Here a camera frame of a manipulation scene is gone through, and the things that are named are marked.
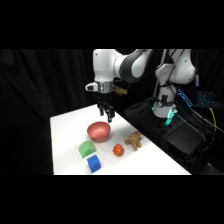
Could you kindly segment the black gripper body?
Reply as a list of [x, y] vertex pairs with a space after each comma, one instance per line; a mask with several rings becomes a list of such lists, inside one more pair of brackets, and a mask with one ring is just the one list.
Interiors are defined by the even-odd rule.
[[99, 108], [108, 107], [113, 105], [113, 94], [101, 94], [97, 95], [97, 105]]

